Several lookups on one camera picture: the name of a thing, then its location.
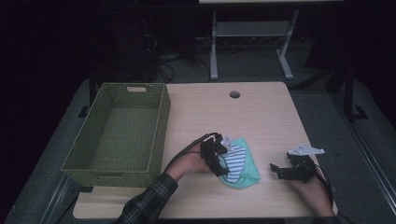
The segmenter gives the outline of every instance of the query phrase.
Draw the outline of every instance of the plaid sleeve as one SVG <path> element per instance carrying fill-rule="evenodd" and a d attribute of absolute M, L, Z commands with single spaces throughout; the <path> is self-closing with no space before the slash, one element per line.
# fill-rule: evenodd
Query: plaid sleeve
<path fill-rule="evenodd" d="M 175 179 L 166 173 L 161 174 L 142 194 L 124 205 L 122 214 L 113 224 L 155 223 L 177 187 Z"/>

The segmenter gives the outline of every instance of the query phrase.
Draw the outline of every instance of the black cable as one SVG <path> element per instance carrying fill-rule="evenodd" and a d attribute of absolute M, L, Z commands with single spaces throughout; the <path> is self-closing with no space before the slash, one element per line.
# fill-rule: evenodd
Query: black cable
<path fill-rule="evenodd" d="M 305 167 L 306 169 L 308 169 L 310 172 L 312 172 L 312 173 L 314 173 L 309 167 L 307 167 L 306 165 L 304 165 L 304 164 L 302 164 L 302 163 L 299 163 L 299 164 L 301 164 L 303 167 Z M 329 201 L 331 202 L 331 206 L 332 206 L 332 204 L 333 204 L 333 196 L 332 196 L 332 187 L 331 187 L 331 184 L 330 184 L 330 179 L 329 179 L 329 176 L 326 174 L 326 172 L 324 171 L 324 169 L 323 168 L 321 168 L 319 165 L 316 165 L 315 164 L 315 166 L 317 166 L 319 169 L 320 169 L 320 171 L 323 173 L 323 175 L 324 175 L 324 178 L 326 178 L 326 181 L 323 179 L 323 177 L 321 177 L 317 172 L 315 172 L 316 174 L 314 174 L 314 176 L 316 177 L 316 178 L 318 178 L 317 177 L 317 175 L 320 177 L 320 179 L 321 180 L 319 180 L 324 186 L 325 186 L 325 188 L 327 189 L 327 191 L 329 192 Z M 340 211 L 338 211 L 338 214 L 337 215 L 339 215 L 340 217 L 342 217 L 343 219 L 345 219 L 347 222 L 349 222 L 350 224 L 355 224 L 355 222 L 354 221 L 352 221 L 350 218 L 348 218 L 346 215 L 344 215 L 343 213 L 341 213 Z"/>
<path fill-rule="evenodd" d="M 330 186 L 330 184 L 328 184 L 328 182 L 326 182 L 326 180 L 324 180 L 324 178 L 318 174 L 317 171 L 313 171 L 311 170 L 311 168 L 309 168 L 308 166 L 306 166 L 305 164 L 303 164 L 302 162 L 299 161 L 298 163 L 299 165 L 303 166 L 306 170 L 308 170 L 312 175 L 314 175 L 319 181 L 320 183 L 323 185 L 323 187 L 325 187 L 325 189 L 328 191 L 328 198 L 329 198 L 329 203 L 330 206 L 332 207 L 333 204 L 333 198 L 332 198 L 332 187 Z"/>
<path fill-rule="evenodd" d="M 167 76 L 166 73 L 161 69 L 160 66 L 165 66 L 165 67 L 169 68 L 169 69 L 172 71 L 172 76 L 171 76 L 170 78 L 168 78 L 168 76 Z M 159 64 L 159 67 L 158 67 L 158 70 L 159 70 L 160 75 L 163 77 L 163 82 L 164 82 L 164 83 L 169 83 L 169 82 L 173 81 L 173 79 L 174 79 L 174 77 L 175 77 L 175 69 L 174 69 L 172 66 L 170 66 L 170 65 L 168 65 L 168 64 L 160 63 L 160 64 Z"/>
<path fill-rule="evenodd" d="M 200 59 L 195 59 L 195 61 L 198 61 L 198 62 L 200 62 L 200 63 L 202 63 L 203 65 L 204 65 L 204 67 L 206 68 L 206 71 L 207 71 L 207 73 L 208 73 L 208 75 L 209 75 L 209 79 L 207 80 L 207 82 L 210 82 L 210 78 L 211 78 L 211 76 L 210 76 L 210 69 L 209 69 L 209 67 L 207 66 L 207 64 L 206 63 L 204 63 L 204 61 L 202 61 L 202 60 L 200 60 Z"/>
<path fill-rule="evenodd" d="M 198 138 L 197 140 L 193 141 L 191 144 L 189 144 L 188 146 L 186 146 L 183 150 L 181 150 L 179 153 L 176 154 L 176 156 L 169 161 L 168 165 L 165 168 L 165 171 L 180 157 L 186 155 L 187 153 L 189 153 L 189 150 L 192 149 L 195 145 L 197 145 L 198 143 L 204 141 L 206 138 L 215 135 L 218 133 L 207 133 L 204 136 Z"/>

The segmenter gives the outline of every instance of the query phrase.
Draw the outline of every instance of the wire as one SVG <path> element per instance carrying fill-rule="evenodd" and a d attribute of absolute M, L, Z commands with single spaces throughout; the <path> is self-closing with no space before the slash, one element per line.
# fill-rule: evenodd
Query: wire
<path fill-rule="evenodd" d="M 198 61 L 198 62 L 200 62 L 200 63 L 202 63 L 203 65 L 204 65 L 204 67 L 206 68 L 206 71 L 207 71 L 207 73 L 208 73 L 208 75 L 209 75 L 209 79 L 207 80 L 207 82 L 210 82 L 210 78 L 211 78 L 211 76 L 210 76 L 210 69 L 209 69 L 209 67 L 207 66 L 207 64 L 206 63 L 204 63 L 204 61 L 202 61 L 202 60 L 200 60 L 200 59 L 195 59 L 195 61 Z"/>
<path fill-rule="evenodd" d="M 172 71 L 172 76 L 170 78 L 168 78 L 168 76 L 166 75 L 166 73 L 161 69 L 160 66 L 165 66 L 167 68 L 169 68 Z M 164 63 L 160 63 L 160 66 L 158 67 L 158 71 L 161 75 L 161 77 L 163 78 L 163 82 L 164 83 L 169 83 L 169 82 L 173 82 L 173 78 L 175 77 L 175 69 L 171 66 L 169 66 L 168 64 L 164 64 Z"/>
<path fill-rule="evenodd" d="M 312 175 L 314 175 L 320 181 L 320 183 L 322 183 L 322 185 L 326 188 L 326 190 L 328 191 L 328 194 L 329 194 L 329 196 L 328 196 L 329 197 L 329 203 L 330 203 L 330 206 L 332 207 L 333 198 L 332 198 L 332 187 L 330 186 L 330 184 L 328 182 L 326 182 L 326 180 L 324 180 L 324 178 L 321 175 L 319 175 L 317 171 L 311 170 L 311 168 L 309 168 L 308 166 L 306 166 L 305 164 L 303 164 L 300 161 L 299 161 L 298 164 L 303 166 Z"/>
<path fill-rule="evenodd" d="M 218 133 L 207 133 L 204 136 L 198 138 L 197 140 L 193 141 L 191 144 L 189 144 L 188 146 L 186 146 L 183 150 L 181 150 L 179 153 L 176 154 L 176 156 L 169 161 L 168 165 L 165 168 L 165 171 L 180 157 L 186 155 L 187 153 L 189 153 L 189 150 L 192 149 L 195 145 L 197 145 L 198 143 L 204 141 L 206 138 L 215 135 Z"/>

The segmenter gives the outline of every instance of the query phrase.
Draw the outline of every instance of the wooden table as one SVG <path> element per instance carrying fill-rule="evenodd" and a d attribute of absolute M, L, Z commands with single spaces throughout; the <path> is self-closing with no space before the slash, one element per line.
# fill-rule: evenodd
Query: wooden table
<path fill-rule="evenodd" d="M 247 189 L 231 189 L 212 174 L 187 175 L 179 181 L 179 188 L 160 218 L 312 216 L 298 193 L 270 170 L 270 163 L 291 167 L 286 152 L 300 143 L 310 145 L 285 84 L 203 83 L 167 87 L 172 105 L 163 169 L 193 140 L 205 133 L 218 132 L 245 138 L 261 181 Z M 231 91 L 240 92 L 240 97 L 231 98 Z M 92 193 L 81 192 L 74 216 L 116 218 L 124 204 L 143 190 L 96 187 Z"/>

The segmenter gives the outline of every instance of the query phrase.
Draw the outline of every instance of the dark background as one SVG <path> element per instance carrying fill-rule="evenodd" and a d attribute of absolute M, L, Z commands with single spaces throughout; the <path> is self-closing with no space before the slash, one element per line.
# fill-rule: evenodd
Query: dark background
<path fill-rule="evenodd" d="M 98 22 L 98 18 L 105 21 L 108 18 L 108 13 L 100 9 L 101 2 L 0 1 L 0 183 L 3 185 L 0 191 L 0 222 L 17 200 L 74 93 L 92 71 L 102 72 L 102 80 L 114 80 L 109 76 L 111 74 L 125 74 L 126 79 L 119 79 L 150 81 L 153 75 L 150 69 L 155 65 L 147 55 L 138 59 L 144 66 L 137 65 L 147 72 L 144 77 L 131 74 L 135 67 L 125 70 L 114 65 L 105 54 L 95 60 L 90 57 L 98 50 L 87 38 L 92 34 L 92 22 Z M 321 27 L 312 21 L 317 15 L 301 13 L 295 35 L 312 35 L 314 28 L 319 39 L 307 65 L 326 68 L 340 58 L 345 60 L 354 70 L 355 77 L 370 89 L 379 107 L 396 126 L 394 5 L 383 1 L 375 7 L 333 11 L 323 19 Z M 200 27 L 210 22 L 210 13 L 195 16 L 179 13 L 177 16 L 157 15 L 160 19 L 155 20 L 158 25 L 155 32 L 162 35 L 164 44 L 193 57 L 193 51 L 189 48 L 193 44 L 192 38 L 196 33 L 201 35 L 206 32 Z M 175 25 L 180 16 L 186 20 Z M 123 25 L 135 31 L 142 28 L 135 22 L 132 25 L 123 20 L 114 23 L 116 28 L 112 25 L 107 28 L 116 31 Z M 178 29 L 179 36 L 183 38 L 175 40 L 169 36 L 171 29 L 177 31 L 175 27 L 185 28 Z M 126 63 L 137 60 L 135 55 L 139 52 L 146 52 L 144 37 L 139 32 L 134 35 L 140 49 L 132 50 L 132 57 L 119 58 L 126 60 Z M 120 36 L 111 36 L 109 42 L 117 39 L 122 44 L 124 41 Z M 117 48 L 103 46 L 110 51 L 115 50 L 112 53 L 120 53 Z M 95 63 L 114 66 L 104 72 Z"/>

